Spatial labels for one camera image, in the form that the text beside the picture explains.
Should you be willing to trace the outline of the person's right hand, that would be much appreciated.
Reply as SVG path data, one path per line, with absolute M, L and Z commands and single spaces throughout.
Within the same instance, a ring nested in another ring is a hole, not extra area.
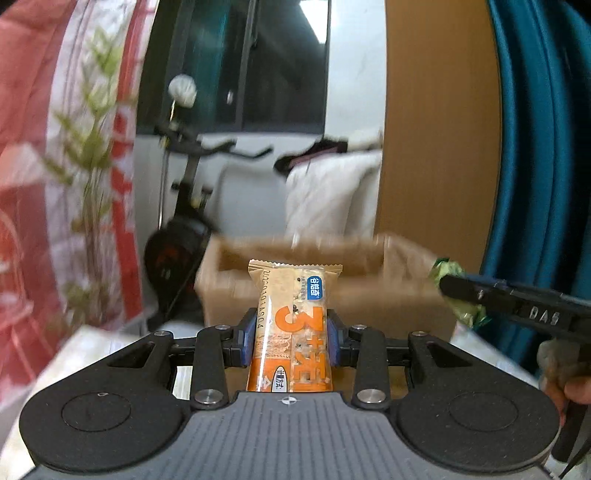
M 558 339 L 545 341 L 538 349 L 540 389 L 556 406 L 561 425 L 568 405 L 590 404 L 590 366 L 579 359 L 580 353 L 578 343 Z

